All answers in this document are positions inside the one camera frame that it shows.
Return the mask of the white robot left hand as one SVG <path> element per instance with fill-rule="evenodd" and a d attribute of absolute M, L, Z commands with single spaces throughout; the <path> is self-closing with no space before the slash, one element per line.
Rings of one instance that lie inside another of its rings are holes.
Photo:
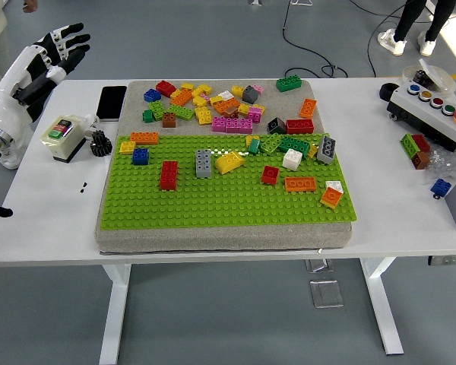
<path fill-rule="evenodd" d="M 0 81 L 0 164 L 20 166 L 33 135 L 31 124 L 47 97 L 85 57 L 90 35 L 82 23 L 46 34 L 26 47 Z"/>

